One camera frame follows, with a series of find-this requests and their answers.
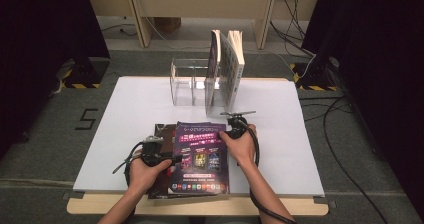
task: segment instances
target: forearm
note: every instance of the forearm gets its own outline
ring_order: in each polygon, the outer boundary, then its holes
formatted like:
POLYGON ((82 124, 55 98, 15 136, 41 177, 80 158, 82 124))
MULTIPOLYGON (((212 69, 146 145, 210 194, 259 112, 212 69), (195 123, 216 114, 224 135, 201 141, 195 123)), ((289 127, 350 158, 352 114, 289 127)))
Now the forearm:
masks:
POLYGON ((131 214, 145 191, 138 191, 129 188, 122 198, 108 211, 108 213, 99 221, 105 223, 122 223, 131 214))
MULTIPOLYGON (((250 184, 253 195, 262 206, 283 217, 294 220, 253 162, 243 163, 241 168, 250 184)), ((262 211, 259 214, 263 223, 281 223, 277 219, 262 213, 262 211)))

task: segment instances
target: yellow and black hazard tape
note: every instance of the yellow and black hazard tape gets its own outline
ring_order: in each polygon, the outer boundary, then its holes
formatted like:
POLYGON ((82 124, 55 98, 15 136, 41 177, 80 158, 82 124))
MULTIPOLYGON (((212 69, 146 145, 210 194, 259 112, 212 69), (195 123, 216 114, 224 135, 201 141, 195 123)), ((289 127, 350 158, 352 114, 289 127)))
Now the yellow and black hazard tape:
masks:
POLYGON ((77 89, 85 89, 85 88, 99 88, 100 83, 73 83, 69 81, 69 77, 71 76, 72 70, 66 72, 65 77, 62 79, 62 88, 77 88, 77 89))
POLYGON ((295 70, 296 64, 290 64, 290 68, 293 71, 293 78, 296 88, 301 90, 312 90, 312 91, 337 91, 337 88, 331 83, 317 83, 316 85, 305 85, 302 83, 302 79, 299 78, 299 74, 295 70))

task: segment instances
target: white tabletop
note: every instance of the white tabletop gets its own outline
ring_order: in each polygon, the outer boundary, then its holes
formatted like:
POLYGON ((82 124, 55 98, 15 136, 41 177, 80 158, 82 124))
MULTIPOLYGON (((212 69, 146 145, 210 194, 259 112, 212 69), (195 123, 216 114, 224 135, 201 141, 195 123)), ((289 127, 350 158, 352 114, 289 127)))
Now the white tabletop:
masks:
MULTIPOLYGON (((293 82, 276 79, 242 79, 234 111, 257 126, 259 168, 277 194, 324 196, 321 180, 306 133, 293 82)), ((121 77, 115 87, 96 135, 74 185, 75 191, 122 192, 127 189, 123 162, 131 148, 152 135, 156 123, 217 122, 203 106, 174 106, 169 78, 121 77)), ((230 192, 248 193, 248 183, 229 160, 230 192)))

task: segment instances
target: gray carpet floor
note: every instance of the gray carpet floor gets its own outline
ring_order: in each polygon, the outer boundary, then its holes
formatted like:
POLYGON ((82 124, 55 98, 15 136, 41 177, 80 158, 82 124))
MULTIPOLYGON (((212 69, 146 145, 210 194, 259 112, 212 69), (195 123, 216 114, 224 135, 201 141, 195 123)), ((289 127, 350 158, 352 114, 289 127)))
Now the gray carpet floor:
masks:
MULTIPOLYGON (((63 89, 51 97, 28 130, 29 140, 11 146, 0 162, 0 223, 96 223, 100 215, 71 215, 66 206, 104 110, 120 76, 168 76, 172 58, 207 58, 206 52, 111 51, 111 63, 97 89, 63 89), (76 130, 95 119, 89 130, 76 130)), ((307 61, 284 56, 288 63, 307 61)), ((290 69, 273 54, 246 54, 244 77, 283 77, 290 69)), ((375 203, 389 223, 421 223, 388 163, 373 145, 343 91, 298 90, 312 151, 329 203, 323 217, 296 217, 298 223, 383 223, 377 211, 347 177, 375 203)), ((185 217, 135 217, 134 223, 184 223, 185 217)), ((256 223, 248 218, 246 222, 256 223)))

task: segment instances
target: book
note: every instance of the book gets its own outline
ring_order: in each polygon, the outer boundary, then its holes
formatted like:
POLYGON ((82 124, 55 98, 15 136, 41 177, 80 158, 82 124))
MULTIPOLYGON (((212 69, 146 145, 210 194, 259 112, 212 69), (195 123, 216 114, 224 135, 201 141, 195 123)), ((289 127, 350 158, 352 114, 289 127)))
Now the book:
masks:
POLYGON ((219 63, 221 62, 221 32, 219 30, 211 31, 211 48, 209 51, 208 69, 205 79, 205 107, 206 115, 209 115, 212 106, 217 99, 216 79, 218 76, 219 63))
POLYGON ((175 132, 174 155, 182 155, 170 176, 170 194, 229 193, 228 151, 219 131, 226 124, 182 123, 175 132))
POLYGON ((213 106, 222 106, 226 112, 233 111, 245 65, 241 31, 229 31, 225 37, 219 30, 212 30, 211 39, 205 78, 207 116, 213 106))
POLYGON ((219 76, 219 89, 227 112, 233 111, 244 65, 242 32, 229 31, 227 38, 221 40, 219 76))
MULTIPOLYGON (((162 149, 161 152, 173 153, 174 152, 174 138, 176 124, 155 124, 154 135, 156 137, 162 137, 162 149)), ((165 171, 162 171, 156 177, 155 183, 147 191, 148 199, 170 199, 176 196, 168 194, 168 184, 170 181, 171 167, 168 167, 165 171)))

